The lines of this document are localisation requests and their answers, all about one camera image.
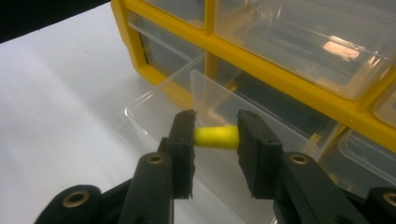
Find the yellow storage organizer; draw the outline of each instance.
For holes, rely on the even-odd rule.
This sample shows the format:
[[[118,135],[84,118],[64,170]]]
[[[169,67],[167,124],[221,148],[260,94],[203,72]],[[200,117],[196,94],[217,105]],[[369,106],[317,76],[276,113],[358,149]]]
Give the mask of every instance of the yellow storage organizer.
[[[111,3],[121,38],[129,50],[134,68],[152,84],[159,84],[166,79],[166,76],[148,64],[141,36],[128,24],[131,12],[192,43],[198,49],[209,52],[205,65],[207,74],[210,75],[210,70],[213,69],[210,64],[216,63],[215,60],[219,57],[245,70],[262,82],[337,120],[355,132],[396,152],[396,128],[377,118],[373,110],[375,102],[396,81],[395,66],[391,67],[388,73],[372,85],[362,97],[348,100],[241,48],[238,43],[231,43],[218,37],[215,33],[215,18],[219,14],[216,1],[185,1],[186,4],[190,3],[188,7],[195,7],[197,10],[202,8],[204,16],[201,19],[198,18],[199,20],[186,18],[183,11],[177,11],[174,8],[161,8],[156,5],[156,2],[161,1],[112,0]]]

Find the foam earplug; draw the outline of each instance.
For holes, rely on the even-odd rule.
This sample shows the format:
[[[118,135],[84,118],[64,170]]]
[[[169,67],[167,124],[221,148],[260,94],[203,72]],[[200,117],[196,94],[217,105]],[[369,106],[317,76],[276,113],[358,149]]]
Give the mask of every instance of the foam earplug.
[[[198,128],[194,132],[197,147],[238,149],[239,133],[236,126]]]

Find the white surface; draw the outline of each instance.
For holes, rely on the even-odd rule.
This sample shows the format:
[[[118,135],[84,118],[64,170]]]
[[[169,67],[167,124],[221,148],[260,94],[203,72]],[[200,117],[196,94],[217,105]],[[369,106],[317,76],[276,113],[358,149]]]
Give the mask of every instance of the white surface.
[[[151,86],[109,4],[0,45],[0,223],[33,223],[63,189],[132,177],[118,114]]]

